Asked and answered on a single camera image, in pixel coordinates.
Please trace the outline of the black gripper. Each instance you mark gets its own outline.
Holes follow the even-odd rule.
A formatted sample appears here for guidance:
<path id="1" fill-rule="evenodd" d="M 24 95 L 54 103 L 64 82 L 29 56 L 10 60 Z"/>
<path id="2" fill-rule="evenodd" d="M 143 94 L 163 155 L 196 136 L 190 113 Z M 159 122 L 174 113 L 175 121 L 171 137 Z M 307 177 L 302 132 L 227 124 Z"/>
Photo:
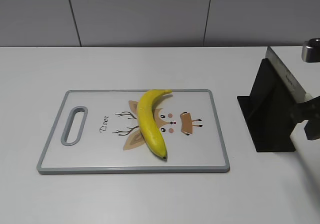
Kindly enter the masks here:
<path id="1" fill-rule="evenodd" d="M 308 140 L 317 140 L 320 137 L 319 98 L 320 97 L 318 96 L 309 101 L 295 104 L 290 108 L 290 117 L 294 124 L 299 124 L 307 120 L 304 131 Z"/>

